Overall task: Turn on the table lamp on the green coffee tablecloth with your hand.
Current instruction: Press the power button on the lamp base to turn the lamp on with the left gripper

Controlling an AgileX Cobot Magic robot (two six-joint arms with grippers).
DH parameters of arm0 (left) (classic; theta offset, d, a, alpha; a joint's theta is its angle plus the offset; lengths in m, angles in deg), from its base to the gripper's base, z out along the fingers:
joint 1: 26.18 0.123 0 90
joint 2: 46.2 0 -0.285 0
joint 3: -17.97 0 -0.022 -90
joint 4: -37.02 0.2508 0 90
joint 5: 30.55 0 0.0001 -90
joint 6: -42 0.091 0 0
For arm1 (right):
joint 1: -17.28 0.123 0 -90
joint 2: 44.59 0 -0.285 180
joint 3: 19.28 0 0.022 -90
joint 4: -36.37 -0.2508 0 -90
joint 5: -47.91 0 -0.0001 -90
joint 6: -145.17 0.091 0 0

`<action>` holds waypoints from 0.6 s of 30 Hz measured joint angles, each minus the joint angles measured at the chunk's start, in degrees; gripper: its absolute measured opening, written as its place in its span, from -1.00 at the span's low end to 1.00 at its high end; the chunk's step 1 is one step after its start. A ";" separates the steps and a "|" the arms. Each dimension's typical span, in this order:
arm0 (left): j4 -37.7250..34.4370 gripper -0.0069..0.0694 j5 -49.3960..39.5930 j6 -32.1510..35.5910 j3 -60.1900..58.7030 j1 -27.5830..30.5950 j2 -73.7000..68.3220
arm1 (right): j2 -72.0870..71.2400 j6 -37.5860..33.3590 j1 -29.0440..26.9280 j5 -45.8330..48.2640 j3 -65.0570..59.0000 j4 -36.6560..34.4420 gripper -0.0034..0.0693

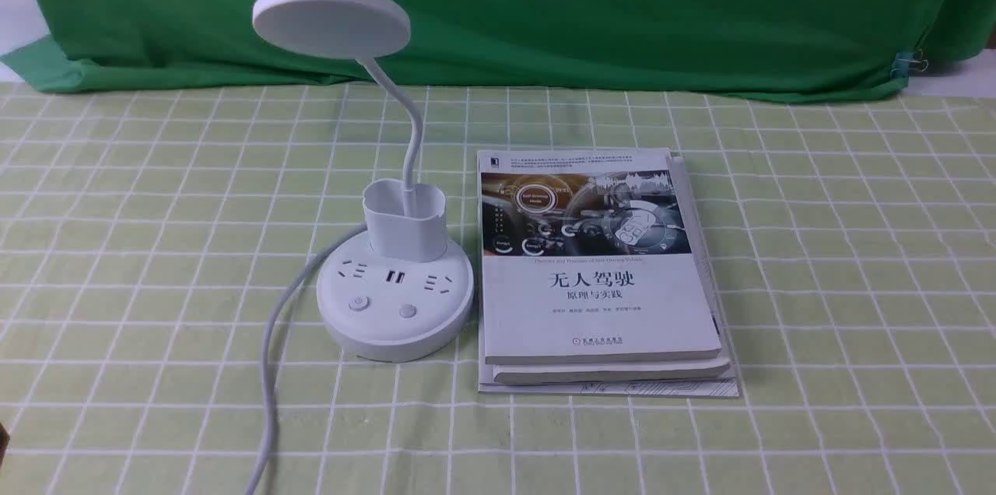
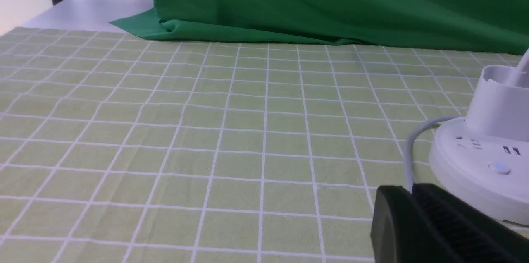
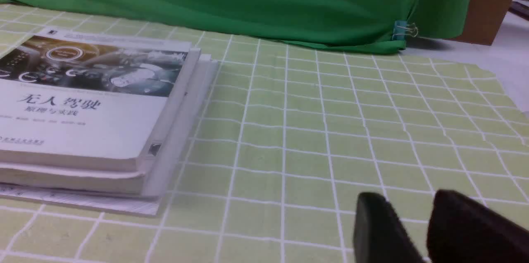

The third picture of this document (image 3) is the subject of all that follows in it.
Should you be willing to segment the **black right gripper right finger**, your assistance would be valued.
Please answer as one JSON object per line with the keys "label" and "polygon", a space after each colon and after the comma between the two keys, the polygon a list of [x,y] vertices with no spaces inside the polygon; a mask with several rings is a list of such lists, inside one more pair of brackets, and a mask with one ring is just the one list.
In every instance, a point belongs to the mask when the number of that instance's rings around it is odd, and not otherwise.
{"label": "black right gripper right finger", "polygon": [[435,193],[427,232],[433,263],[527,263],[527,229],[455,190]]}

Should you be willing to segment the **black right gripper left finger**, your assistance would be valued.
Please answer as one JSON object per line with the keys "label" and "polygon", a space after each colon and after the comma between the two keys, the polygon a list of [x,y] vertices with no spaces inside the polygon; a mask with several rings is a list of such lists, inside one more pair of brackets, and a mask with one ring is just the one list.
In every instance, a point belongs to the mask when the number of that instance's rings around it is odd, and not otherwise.
{"label": "black right gripper left finger", "polygon": [[359,193],[352,245],[357,263],[423,263],[391,203],[379,193]]}

